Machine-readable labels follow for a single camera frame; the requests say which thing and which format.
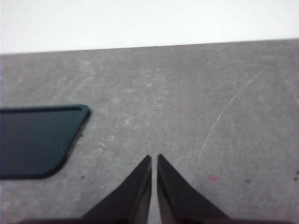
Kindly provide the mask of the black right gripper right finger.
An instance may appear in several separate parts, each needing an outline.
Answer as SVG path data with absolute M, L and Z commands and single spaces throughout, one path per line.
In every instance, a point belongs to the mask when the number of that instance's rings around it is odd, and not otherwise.
M 157 156 L 157 196 L 163 224 L 206 224 L 230 220 L 202 196 L 162 155 Z

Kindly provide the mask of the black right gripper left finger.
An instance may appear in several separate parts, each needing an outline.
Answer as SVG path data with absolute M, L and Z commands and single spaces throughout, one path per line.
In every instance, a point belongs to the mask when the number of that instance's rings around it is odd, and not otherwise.
M 146 224 L 152 188 L 152 159 L 149 155 L 108 196 L 83 215 L 93 224 Z

